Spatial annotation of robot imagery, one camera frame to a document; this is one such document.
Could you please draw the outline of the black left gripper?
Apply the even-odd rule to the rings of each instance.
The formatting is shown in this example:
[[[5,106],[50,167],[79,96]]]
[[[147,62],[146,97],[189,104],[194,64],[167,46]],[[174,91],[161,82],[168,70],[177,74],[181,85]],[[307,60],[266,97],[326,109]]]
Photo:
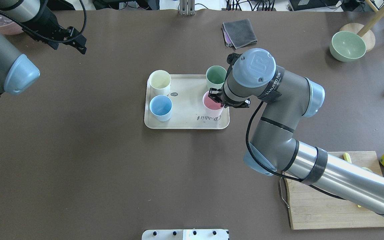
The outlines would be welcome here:
[[[73,26],[60,26],[56,16],[45,3],[40,4],[35,17],[22,24],[27,27],[23,30],[35,41],[46,43],[55,50],[59,46],[58,41],[67,41],[66,45],[74,47],[83,55],[86,53],[86,38]]]

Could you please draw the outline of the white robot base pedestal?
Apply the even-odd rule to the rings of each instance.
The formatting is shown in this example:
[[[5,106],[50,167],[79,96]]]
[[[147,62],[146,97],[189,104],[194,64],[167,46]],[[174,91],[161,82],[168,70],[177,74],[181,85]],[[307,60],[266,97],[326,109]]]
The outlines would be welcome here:
[[[228,230],[209,229],[158,229],[143,232],[142,240],[229,240]]]

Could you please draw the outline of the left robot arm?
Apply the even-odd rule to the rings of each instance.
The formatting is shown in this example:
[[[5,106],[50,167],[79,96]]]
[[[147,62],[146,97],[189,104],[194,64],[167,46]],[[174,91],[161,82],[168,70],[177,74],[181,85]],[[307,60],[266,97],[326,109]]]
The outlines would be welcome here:
[[[0,15],[22,27],[33,40],[56,50],[59,44],[70,45],[81,54],[86,52],[86,38],[70,26],[63,28],[47,7],[46,0],[0,0]],[[0,33],[0,97],[7,92],[18,95],[40,76],[38,68]]]

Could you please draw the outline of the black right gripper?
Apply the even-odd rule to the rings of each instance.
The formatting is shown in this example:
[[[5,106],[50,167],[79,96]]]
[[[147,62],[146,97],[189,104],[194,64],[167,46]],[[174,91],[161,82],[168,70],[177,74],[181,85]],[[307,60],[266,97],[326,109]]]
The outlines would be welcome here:
[[[241,57],[241,54],[231,53],[227,56],[227,63],[229,64],[227,73],[225,74],[225,81],[220,89],[210,88],[208,97],[212,101],[221,104],[224,108],[228,106],[233,108],[249,108],[250,99],[244,97],[238,97],[233,94],[233,91],[229,87],[229,78],[232,76],[232,70],[235,62]]]

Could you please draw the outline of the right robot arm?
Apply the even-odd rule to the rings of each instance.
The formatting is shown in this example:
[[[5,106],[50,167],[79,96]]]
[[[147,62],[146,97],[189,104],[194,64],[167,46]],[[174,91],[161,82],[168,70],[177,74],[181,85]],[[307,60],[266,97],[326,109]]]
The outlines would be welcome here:
[[[223,86],[211,88],[209,98],[222,107],[233,108],[248,108],[251,96],[260,104],[266,103],[251,139],[249,131],[260,106],[246,130],[251,168],[300,182],[384,217],[384,177],[294,138],[301,118],[315,115],[322,106],[325,90],[321,85],[285,70],[261,48],[231,53],[227,63]]]

